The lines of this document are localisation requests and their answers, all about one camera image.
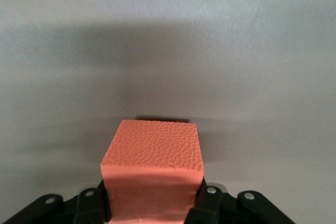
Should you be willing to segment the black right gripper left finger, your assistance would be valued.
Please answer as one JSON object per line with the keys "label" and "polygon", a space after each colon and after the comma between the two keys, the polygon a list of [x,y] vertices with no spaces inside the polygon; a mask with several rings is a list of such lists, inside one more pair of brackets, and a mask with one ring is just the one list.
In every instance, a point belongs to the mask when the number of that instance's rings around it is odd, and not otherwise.
{"label": "black right gripper left finger", "polygon": [[69,200],[46,194],[31,202],[5,223],[109,223],[111,210],[104,183],[82,190]]}

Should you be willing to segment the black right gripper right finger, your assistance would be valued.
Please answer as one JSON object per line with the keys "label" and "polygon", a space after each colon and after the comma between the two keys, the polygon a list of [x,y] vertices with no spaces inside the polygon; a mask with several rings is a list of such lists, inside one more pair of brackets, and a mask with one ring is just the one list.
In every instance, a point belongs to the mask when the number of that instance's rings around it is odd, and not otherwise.
{"label": "black right gripper right finger", "polygon": [[262,193],[246,190],[233,197],[202,179],[184,183],[196,190],[185,223],[294,223]]}

